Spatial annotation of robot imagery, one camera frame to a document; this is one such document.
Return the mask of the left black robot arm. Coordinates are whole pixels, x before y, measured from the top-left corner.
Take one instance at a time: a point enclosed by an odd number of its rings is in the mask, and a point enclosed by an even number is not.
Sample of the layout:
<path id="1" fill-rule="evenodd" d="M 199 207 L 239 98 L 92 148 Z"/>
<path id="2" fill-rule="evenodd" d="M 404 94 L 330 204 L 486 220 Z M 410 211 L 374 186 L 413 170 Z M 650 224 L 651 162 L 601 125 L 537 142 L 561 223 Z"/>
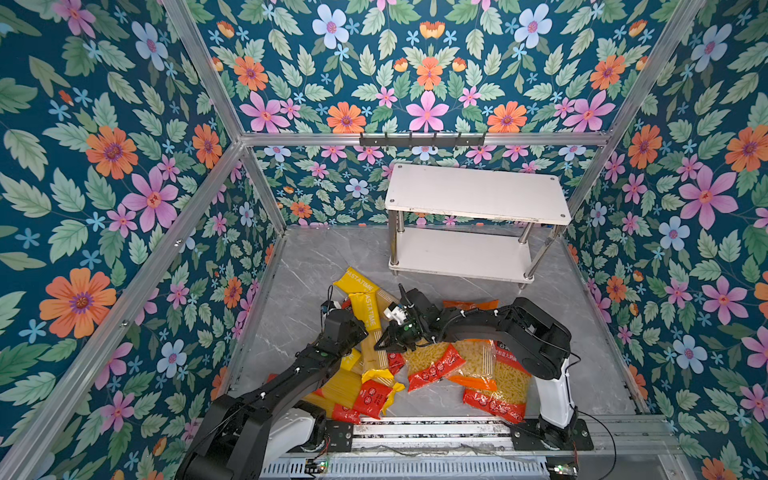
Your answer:
<path id="1" fill-rule="evenodd" d="M 306 443 L 315 417 L 301 409 L 295 426 L 276 424 L 302 399 L 335 375 L 343 357 L 367 337 L 364 323 L 349 309 L 330 306 L 324 328 L 296 354 L 293 364 L 260 388 L 214 400 L 178 468 L 178 479 L 257 479 L 262 469 Z"/>

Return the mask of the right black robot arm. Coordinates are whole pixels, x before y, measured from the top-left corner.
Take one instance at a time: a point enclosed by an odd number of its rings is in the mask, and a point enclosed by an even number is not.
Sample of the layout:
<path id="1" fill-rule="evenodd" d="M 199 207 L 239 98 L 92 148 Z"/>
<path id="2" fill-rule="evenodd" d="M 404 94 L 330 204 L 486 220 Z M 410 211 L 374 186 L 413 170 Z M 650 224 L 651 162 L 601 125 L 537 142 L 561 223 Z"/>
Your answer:
<path id="1" fill-rule="evenodd" d="M 571 444 L 578 409 L 569 383 L 570 331 L 533 301 L 518 297 L 491 310 L 440 308 L 419 290 L 401 291 L 385 309 L 389 325 L 374 349 L 403 354 L 443 342 L 491 340 L 535 378 L 540 409 L 538 438 L 553 449 Z"/>

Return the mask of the yellow spaghetti package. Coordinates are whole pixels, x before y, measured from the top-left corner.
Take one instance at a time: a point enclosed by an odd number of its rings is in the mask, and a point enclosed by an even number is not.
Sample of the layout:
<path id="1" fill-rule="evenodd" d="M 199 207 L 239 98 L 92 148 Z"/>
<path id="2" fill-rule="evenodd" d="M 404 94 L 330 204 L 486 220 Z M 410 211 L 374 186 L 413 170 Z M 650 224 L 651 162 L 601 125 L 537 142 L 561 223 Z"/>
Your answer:
<path id="1" fill-rule="evenodd" d="M 379 310 L 388 308 L 391 304 L 400 302 L 393 294 L 389 293 L 383 287 L 368 279 L 365 275 L 356 269 L 349 267 L 339 280 L 333 282 L 343 292 L 349 293 L 371 293 L 376 297 L 376 303 Z"/>
<path id="2" fill-rule="evenodd" d="M 355 317 L 368 332 L 381 329 L 377 297 L 375 293 L 350 293 L 349 300 Z"/>
<path id="3" fill-rule="evenodd" d="M 354 347 L 352 352 L 342 359 L 341 372 L 356 375 L 359 378 L 358 384 L 360 388 L 368 380 L 375 380 L 391 387 L 393 393 L 390 397 L 389 405 L 384 411 L 385 414 L 387 409 L 393 405 L 396 394 L 403 391 L 405 386 L 396 381 L 394 375 L 388 370 L 387 353 L 374 349 L 375 344 L 381 337 L 381 330 L 369 332 L 360 345 Z"/>

